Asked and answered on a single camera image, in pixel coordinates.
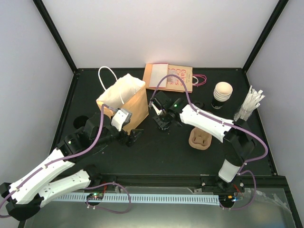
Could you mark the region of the stack of paper cups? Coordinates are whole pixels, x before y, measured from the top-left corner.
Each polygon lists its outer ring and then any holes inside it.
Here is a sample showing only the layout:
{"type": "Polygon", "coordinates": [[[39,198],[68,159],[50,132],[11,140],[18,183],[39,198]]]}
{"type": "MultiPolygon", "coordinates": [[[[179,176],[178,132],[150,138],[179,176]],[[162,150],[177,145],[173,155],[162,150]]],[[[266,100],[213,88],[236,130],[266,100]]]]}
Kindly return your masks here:
{"type": "Polygon", "coordinates": [[[213,91],[213,99],[211,106],[214,109],[220,109],[224,103],[231,97],[233,87],[227,82],[219,82],[216,84],[213,91]]]}

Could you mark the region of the Cakes printed paper bag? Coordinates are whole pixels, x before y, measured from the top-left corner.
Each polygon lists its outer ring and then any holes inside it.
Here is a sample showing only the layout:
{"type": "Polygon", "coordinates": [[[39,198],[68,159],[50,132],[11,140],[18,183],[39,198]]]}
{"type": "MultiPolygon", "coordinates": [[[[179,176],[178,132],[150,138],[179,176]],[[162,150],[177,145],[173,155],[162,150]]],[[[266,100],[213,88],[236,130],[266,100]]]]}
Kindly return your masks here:
{"type": "Polygon", "coordinates": [[[207,82],[205,75],[193,74],[193,68],[190,66],[178,66],[168,64],[167,75],[176,75],[167,77],[158,87],[158,90],[171,92],[185,92],[183,84],[185,84],[187,91],[192,93],[194,87],[199,87],[207,82]]]}

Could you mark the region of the orange paper bag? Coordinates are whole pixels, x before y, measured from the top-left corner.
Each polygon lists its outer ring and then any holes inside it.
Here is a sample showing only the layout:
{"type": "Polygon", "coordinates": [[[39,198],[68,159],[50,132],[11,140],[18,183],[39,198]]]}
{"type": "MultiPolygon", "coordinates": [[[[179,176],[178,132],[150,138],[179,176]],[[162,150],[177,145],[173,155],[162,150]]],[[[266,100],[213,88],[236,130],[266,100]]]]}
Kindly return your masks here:
{"type": "Polygon", "coordinates": [[[124,131],[130,133],[149,115],[145,82],[130,74],[117,78],[112,69],[107,66],[102,66],[98,69],[98,78],[104,89],[104,92],[96,100],[98,107],[101,109],[102,105],[108,105],[108,107],[104,108],[104,114],[108,117],[114,116],[114,111],[111,108],[120,108],[131,112],[130,122],[123,127],[124,131]],[[104,86],[100,76],[103,68],[108,69],[116,80],[108,88],[104,86]]]}

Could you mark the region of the black frame post right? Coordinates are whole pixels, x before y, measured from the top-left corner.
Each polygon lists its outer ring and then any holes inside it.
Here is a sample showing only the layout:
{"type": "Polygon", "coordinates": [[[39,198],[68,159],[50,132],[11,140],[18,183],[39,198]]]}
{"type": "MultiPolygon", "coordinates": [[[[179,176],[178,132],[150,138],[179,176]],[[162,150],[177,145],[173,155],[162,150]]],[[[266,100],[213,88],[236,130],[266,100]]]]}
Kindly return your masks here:
{"type": "Polygon", "coordinates": [[[257,57],[260,49],[262,48],[263,44],[265,43],[266,39],[268,38],[270,32],[272,31],[273,27],[275,26],[277,20],[281,16],[283,10],[285,9],[286,5],[288,4],[289,0],[279,0],[271,13],[266,25],[264,26],[258,40],[256,41],[252,51],[249,54],[244,66],[242,67],[242,71],[247,73],[250,69],[251,65],[253,64],[255,58],[257,57]]]}

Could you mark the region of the black frame post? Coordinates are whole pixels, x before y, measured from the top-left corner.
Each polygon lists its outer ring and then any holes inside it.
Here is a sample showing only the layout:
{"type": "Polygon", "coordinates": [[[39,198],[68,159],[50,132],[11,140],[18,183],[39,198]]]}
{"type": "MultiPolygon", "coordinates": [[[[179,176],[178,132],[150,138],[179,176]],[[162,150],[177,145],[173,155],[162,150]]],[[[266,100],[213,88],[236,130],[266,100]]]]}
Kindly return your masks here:
{"type": "Polygon", "coordinates": [[[256,41],[252,51],[249,54],[244,66],[242,67],[242,71],[247,73],[250,69],[251,65],[253,64],[255,58],[257,57],[260,49],[262,48],[263,44],[265,43],[266,39],[268,38],[270,32],[272,31],[273,27],[275,26],[277,20],[281,16],[283,10],[285,9],[286,5],[288,4],[289,0],[279,0],[271,13],[266,25],[264,26],[258,40],[256,41]]]}
{"type": "Polygon", "coordinates": [[[53,36],[57,46],[59,47],[62,55],[64,56],[67,64],[69,65],[70,69],[73,73],[77,71],[77,67],[58,31],[56,28],[44,2],[42,0],[33,0],[33,3],[35,4],[37,10],[39,11],[41,17],[43,18],[43,21],[45,22],[48,30],[50,31],[51,35],[53,36]]]}

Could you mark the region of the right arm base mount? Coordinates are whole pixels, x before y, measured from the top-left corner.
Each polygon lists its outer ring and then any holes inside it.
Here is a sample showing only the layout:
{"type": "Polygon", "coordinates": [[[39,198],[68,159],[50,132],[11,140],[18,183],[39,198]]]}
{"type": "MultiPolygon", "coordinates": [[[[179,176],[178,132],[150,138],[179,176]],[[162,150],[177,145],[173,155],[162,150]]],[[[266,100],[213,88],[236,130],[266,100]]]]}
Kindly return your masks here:
{"type": "Polygon", "coordinates": [[[234,193],[244,192],[244,187],[240,182],[233,180],[232,182],[225,182],[218,175],[200,176],[200,182],[203,192],[213,193],[234,193]]]}

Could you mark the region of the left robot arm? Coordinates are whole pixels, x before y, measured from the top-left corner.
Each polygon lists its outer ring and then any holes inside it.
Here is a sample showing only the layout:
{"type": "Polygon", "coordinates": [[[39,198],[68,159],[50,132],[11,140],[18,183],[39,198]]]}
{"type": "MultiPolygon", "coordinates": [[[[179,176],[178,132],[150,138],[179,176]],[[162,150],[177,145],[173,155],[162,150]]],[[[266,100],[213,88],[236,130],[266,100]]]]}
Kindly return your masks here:
{"type": "Polygon", "coordinates": [[[30,173],[16,182],[1,184],[0,195],[4,201],[0,205],[5,206],[6,217],[24,221],[66,193],[98,189],[102,175],[93,164],[65,178],[59,179],[58,176],[87,157],[94,148],[102,150],[113,141],[130,147],[143,133],[142,129],[132,129],[128,133],[122,127],[122,124],[114,126],[113,119],[103,114],[85,117],[85,122],[67,135],[30,173]]]}

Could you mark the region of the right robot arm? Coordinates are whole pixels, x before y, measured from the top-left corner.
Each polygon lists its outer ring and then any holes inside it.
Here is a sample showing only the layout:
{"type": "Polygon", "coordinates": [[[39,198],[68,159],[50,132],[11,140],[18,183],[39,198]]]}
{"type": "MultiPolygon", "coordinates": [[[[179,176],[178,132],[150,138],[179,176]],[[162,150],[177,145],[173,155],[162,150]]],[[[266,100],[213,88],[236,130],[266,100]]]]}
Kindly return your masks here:
{"type": "Polygon", "coordinates": [[[228,191],[233,186],[233,179],[239,173],[245,159],[256,147],[254,138],[238,129],[242,127],[249,130],[248,124],[244,120],[234,122],[218,117],[182,98],[173,101],[162,91],[152,95],[149,107],[155,110],[154,120],[162,130],[168,129],[170,124],[176,121],[195,127],[197,133],[190,138],[195,144],[202,142],[204,133],[223,143],[225,159],[215,184],[219,191],[228,191]]]}

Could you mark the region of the jar of white stirrers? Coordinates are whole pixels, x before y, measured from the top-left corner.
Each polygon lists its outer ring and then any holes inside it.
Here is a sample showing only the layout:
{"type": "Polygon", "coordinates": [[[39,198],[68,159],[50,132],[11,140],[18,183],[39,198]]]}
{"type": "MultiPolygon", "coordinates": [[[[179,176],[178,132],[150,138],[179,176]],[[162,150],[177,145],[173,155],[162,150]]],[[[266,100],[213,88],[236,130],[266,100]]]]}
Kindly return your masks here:
{"type": "Polygon", "coordinates": [[[257,91],[252,86],[250,86],[244,102],[234,115],[234,121],[237,121],[238,119],[247,121],[252,115],[253,111],[260,106],[260,101],[264,97],[265,95],[263,95],[263,90],[257,91]]]}

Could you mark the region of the stack of black lids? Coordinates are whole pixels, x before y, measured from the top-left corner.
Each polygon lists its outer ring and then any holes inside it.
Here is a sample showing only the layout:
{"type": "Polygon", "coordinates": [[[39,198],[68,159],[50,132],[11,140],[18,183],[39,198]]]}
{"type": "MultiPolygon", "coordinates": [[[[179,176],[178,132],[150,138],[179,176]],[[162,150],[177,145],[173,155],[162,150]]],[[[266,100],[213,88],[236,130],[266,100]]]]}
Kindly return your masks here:
{"type": "Polygon", "coordinates": [[[193,103],[193,105],[196,107],[196,108],[199,108],[199,109],[204,109],[204,106],[205,106],[205,104],[203,103],[203,102],[199,102],[199,101],[195,101],[194,103],[193,103]]]}

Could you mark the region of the black frame post left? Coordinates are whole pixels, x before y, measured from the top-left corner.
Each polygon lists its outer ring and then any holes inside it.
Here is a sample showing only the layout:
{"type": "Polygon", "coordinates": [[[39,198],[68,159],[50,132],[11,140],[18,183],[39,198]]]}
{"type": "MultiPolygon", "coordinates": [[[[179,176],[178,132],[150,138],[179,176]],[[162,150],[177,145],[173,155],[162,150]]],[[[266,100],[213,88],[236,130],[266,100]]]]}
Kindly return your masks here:
{"type": "Polygon", "coordinates": [[[77,71],[77,67],[58,31],[56,28],[44,2],[42,0],[33,0],[33,3],[35,4],[37,10],[39,11],[41,17],[43,18],[43,21],[45,22],[48,30],[50,31],[51,35],[53,36],[57,46],[59,47],[62,55],[64,56],[67,64],[69,65],[70,69],[73,73],[77,71]]]}

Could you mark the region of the orange flat bag stack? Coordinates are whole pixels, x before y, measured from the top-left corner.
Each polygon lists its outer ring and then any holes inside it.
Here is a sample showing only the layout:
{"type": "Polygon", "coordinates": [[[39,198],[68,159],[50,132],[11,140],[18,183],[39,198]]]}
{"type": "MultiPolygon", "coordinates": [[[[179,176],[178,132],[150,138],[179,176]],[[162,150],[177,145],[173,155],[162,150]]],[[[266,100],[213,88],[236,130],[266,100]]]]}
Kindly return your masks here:
{"type": "Polygon", "coordinates": [[[146,64],[143,81],[147,89],[154,89],[168,74],[168,63],[146,64]]]}

